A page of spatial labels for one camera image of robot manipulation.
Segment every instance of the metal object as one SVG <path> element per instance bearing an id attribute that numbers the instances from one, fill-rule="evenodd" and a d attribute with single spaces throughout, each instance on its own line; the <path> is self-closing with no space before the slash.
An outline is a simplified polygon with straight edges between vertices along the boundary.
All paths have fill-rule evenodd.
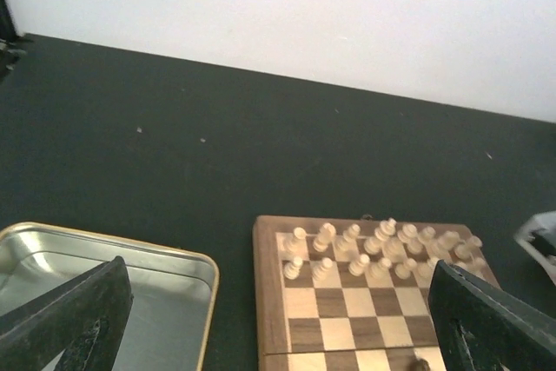
<path id="1" fill-rule="evenodd" d="M 556 284 L 556 212 L 533 216 L 520 228 L 515 241 L 545 269 Z"/>
<path id="2" fill-rule="evenodd" d="M 428 304 L 448 371 L 552 371 L 556 321 L 440 261 Z"/>
<path id="3" fill-rule="evenodd" d="M 122 257 L 0 316 L 0 367 L 110 371 L 133 303 Z"/>
<path id="4" fill-rule="evenodd" d="M 114 370 L 201 369 L 219 276 L 205 255 L 19 223 L 0 232 L 0 315 L 118 255 L 135 298 Z"/>

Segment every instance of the tray rim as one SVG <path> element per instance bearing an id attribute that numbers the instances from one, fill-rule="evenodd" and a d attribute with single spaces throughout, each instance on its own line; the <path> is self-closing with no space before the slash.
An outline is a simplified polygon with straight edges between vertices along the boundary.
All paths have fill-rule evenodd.
<path id="1" fill-rule="evenodd" d="M 214 309 L 215 309 L 216 294 L 218 293 L 218 287 L 220 284 L 220 269 L 218 268 L 218 265 L 216 264 L 215 260 L 213 260 L 208 255 L 201 254 L 195 251 L 188 251 L 181 248 L 166 247 L 164 245 L 159 245 L 156 243 L 138 241 L 135 239 L 123 238 L 116 235 L 100 234 L 97 232 L 89 232 L 86 230 L 66 228 L 64 226 L 56 226 L 56 225 L 50 225 L 48 223 L 40 223 L 40 222 L 18 222 L 0 230 L 0 243 L 2 243 L 2 240 L 4 240 L 5 238 L 7 238 L 12 234 L 21 232 L 25 229 L 32 229 L 32 228 L 53 229 L 55 232 L 59 232 L 66 235 L 77 235 L 89 239 L 103 240 L 105 242 L 107 241 L 120 242 L 122 244 L 127 244 L 135 247 L 146 246 L 152 248 L 153 250 L 172 251 L 175 255 L 182 254 L 182 255 L 195 256 L 195 257 L 202 258 L 206 263 L 208 263 L 215 271 L 215 279 L 212 284 L 210 302 L 208 304 L 208 311 L 207 311 L 207 320 L 205 321 L 201 351 L 199 352 L 199 361 L 197 362 L 197 367 L 196 367 L 196 371 L 202 370 L 202 364 L 204 363 L 205 352 L 207 349 L 207 342 L 209 340 L 208 337 L 209 337 L 210 324 L 212 322 L 212 316 L 214 314 Z"/>

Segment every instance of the black table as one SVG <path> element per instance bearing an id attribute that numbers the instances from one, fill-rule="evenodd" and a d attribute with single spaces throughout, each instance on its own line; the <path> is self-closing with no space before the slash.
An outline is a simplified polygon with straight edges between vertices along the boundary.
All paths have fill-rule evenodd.
<path id="1" fill-rule="evenodd" d="M 256 368 L 261 214 L 465 223 L 502 288 L 556 317 L 556 288 L 512 238 L 556 209 L 555 125 L 31 38 L 0 84 L 0 227 L 212 256 L 222 280 L 204 369 Z"/>

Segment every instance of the wall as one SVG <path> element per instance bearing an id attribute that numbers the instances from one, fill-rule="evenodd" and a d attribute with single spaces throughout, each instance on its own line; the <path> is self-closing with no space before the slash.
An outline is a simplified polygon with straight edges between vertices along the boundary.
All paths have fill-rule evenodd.
<path id="1" fill-rule="evenodd" d="M 556 121 L 555 0 L 9 0 L 18 28 Z"/>

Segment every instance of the metal tray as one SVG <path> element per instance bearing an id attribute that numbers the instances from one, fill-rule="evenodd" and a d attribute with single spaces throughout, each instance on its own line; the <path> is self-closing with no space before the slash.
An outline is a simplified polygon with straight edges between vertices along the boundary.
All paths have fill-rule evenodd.
<path id="1" fill-rule="evenodd" d="M 219 278 L 202 254 L 18 223 L 0 232 L 0 315 L 116 255 L 135 298 L 114 370 L 201 369 Z"/>

